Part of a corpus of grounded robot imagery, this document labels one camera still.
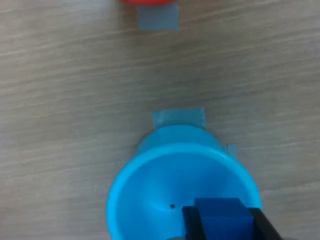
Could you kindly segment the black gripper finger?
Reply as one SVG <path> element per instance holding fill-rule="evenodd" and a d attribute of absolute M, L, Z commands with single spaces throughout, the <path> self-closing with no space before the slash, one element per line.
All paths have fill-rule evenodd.
<path fill-rule="evenodd" d="M 199 210 L 196 206 L 184 206 L 182 208 L 187 240 L 206 240 Z"/>
<path fill-rule="evenodd" d="M 253 240 L 284 240 L 260 208 L 248 208 L 253 216 Z"/>

